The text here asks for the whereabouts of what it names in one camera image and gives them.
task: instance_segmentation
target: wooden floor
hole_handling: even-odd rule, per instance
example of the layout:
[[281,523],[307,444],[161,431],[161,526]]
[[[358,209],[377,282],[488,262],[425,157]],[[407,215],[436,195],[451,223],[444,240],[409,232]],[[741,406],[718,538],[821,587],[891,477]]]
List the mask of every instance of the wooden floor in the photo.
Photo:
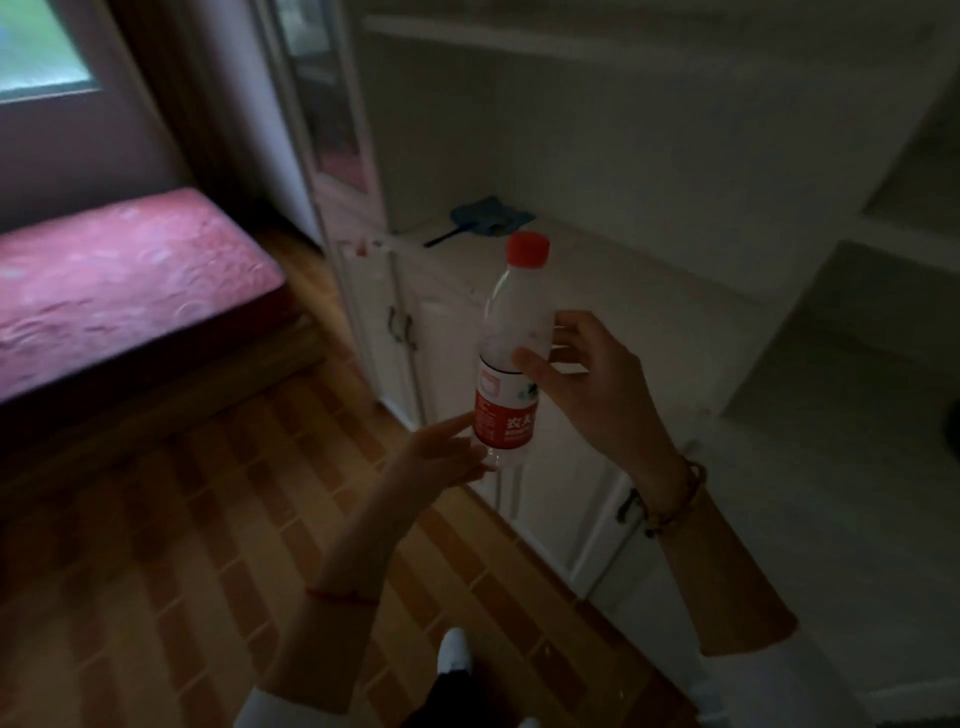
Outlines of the wooden floor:
[[[362,379],[323,259],[283,234],[260,239],[329,356],[3,525],[0,725],[228,725],[303,580],[407,438]],[[695,725],[683,696],[465,490],[399,547],[353,724],[396,726],[423,700],[452,624],[504,725]]]

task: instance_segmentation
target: door handle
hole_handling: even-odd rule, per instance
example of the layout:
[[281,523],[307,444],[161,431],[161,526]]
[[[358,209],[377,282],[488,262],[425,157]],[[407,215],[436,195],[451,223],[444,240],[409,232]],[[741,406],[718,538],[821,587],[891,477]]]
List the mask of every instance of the door handle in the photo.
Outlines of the door handle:
[[396,341],[398,344],[402,344],[402,343],[403,343],[403,339],[401,339],[399,336],[397,336],[397,335],[396,335],[396,332],[394,331],[394,318],[395,318],[395,316],[396,316],[396,309],[391,305],[391,306],[390,306],[390,314],[387,316],[387,330],[390,332],[390,335],[394,337],[394,341]]
[[410,338],[410,329],[414,324],[414,317],[409,313],[407,314],[407,323],[403,327],[403,340],[407,342],[407,346],[410,347],[413,351],[417,350],[417,342]]

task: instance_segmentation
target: red bottle cap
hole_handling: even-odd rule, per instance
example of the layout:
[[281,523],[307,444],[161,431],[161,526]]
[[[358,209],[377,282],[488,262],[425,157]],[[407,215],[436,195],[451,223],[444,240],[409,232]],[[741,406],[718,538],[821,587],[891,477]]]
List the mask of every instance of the red bottle cap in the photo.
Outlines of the red bottle cap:
[[539,232],[515,232],[507,240],[507,262],[516,268],[542,268],[550,255],[550,238]]

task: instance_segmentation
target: shoe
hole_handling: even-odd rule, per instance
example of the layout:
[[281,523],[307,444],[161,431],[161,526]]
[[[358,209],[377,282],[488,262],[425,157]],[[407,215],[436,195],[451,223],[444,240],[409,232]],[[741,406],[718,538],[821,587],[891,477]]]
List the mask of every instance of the shoe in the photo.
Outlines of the shoe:
[[460,627],[448,629],[437,653],[437,674],[446,675],[458,669],[473,673],[473,653],[467,642],[467,633]]

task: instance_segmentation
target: window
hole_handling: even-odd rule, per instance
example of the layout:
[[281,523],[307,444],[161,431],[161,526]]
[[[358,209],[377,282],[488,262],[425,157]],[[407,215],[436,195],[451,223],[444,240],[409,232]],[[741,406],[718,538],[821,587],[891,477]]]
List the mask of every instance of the window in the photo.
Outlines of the window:
[[46,0],[0,0],[0,102],[96,85]]

